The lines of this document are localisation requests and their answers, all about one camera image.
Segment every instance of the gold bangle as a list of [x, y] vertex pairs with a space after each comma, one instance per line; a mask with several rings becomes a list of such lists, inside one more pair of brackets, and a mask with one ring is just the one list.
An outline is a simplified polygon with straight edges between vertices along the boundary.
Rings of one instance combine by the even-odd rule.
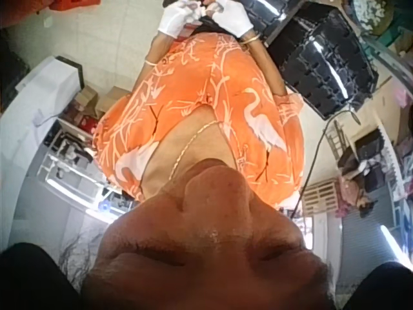
[[147, 59], [145, 59], [145, 63], [147, 64], [147, 65], [150, 65], [151, 67], [156, 67], [157, 66], [157, 63], [151, 63], [149, 60], [147, 60]]
[[258, 40], [259, 37], [261, 37], [261, 34], [258, 34], [258, 35], [256, 35], [255, 37], [252, 37], [251, 39], [246, 40], [246, 41], [244, 41], [244, 42], [240, 42], [240, 44], [241, 44], [241, 45], [246, 45], [246, 44], [251, 43], [251, 42], [253, 42], [253, 41], [255, 41], [255, 40]]

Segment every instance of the orange sari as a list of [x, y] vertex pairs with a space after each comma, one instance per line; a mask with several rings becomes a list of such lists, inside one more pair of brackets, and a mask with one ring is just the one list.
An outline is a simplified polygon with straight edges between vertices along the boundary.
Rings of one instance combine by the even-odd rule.
[[272, 95], [251, 55], [225, 34], [198, 34], [180, 43], [105, 114], [94, 137], [100, 168], [143, 201], [140, 183], [151, 155], [200, 105], [214, 109], [238, 171], [259, 197], [293, 209], [303, 176], [303, 100]]

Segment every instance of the white glove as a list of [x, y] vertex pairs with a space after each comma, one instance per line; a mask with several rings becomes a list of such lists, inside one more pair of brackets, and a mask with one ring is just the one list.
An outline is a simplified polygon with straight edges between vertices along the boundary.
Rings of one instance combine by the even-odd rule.
[[234, 34], [236, 37], [242, 37], [249, 30], [253, 29], [253, 25], [248, 18], [247, 12], [244, 9], [244, 6], [233, 0], [216, 0], [216, 3], [223, 7], [222, 12], [217, 12], [214, 7], [215, 3], [211, 4], [206, 10], [207, 15], [211, 16], [211, 13], [208, 13], [210, 7], [214, 7], [212, 11], [212, 19], [226, 31]]
[[158, 30], [176, 39], [185, 24], [192, 23], [200, 17], [201, 2], [178, 0], [165, 8]]

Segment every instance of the cardboard box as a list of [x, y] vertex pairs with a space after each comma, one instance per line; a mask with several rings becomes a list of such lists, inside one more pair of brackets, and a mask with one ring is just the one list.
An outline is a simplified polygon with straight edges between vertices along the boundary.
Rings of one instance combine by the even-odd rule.
[[112, 87], [110, 92], [108, 92], [105, 96], [103, 96], [98, 102], [95, 107], [96, 116], [98, 119], [101, 119], [109, 109], [117, 103], [119, 99], [124, 97], [125, 95], [130, 94], [130, 92], [126, 89], [119, 88], [119, 87]]
[[78, 109], [88, 116], [96, 118], [95, 107], [97, 104], [97, 92], [90, 86], [85, 86], [80, 92], [77, 93], [75, 101], [78, 104]]

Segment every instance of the gold necklace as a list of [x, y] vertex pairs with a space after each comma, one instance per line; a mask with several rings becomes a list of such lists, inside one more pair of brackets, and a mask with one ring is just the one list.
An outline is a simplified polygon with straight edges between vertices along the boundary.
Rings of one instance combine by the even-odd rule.
[[174, 174], [176, 172], [176, 169], [178, 168], [179, 162], [182, 160], [183, 155], [185, 154], [185, 152], [188, 150], [189, 146], [191, 145], [192, 142], [194, 142], [194, 140], [198, 137], [198, 135], [200, 133], [202, 133], [205, 129], [211, 127], [212, 125], [218, 124], [220, 123], [220, 121], [211, 121], [210, 123], [207, 123], [206, 125], [204, 125], [202, 128], [200, 128], [196, 134], [194, 134], [191, 138], [191, 140], [189, 140], [189, 142], [187, 143], [187, 145], [185, 145], [185, 147], [183, 148], [181, 154], [179, 155], [178, 159], [175, 162], [174, 167], [172, 168], [172, 171], [170, 173], [169, 176], [169, 180], [171, 180], [174, 177]]

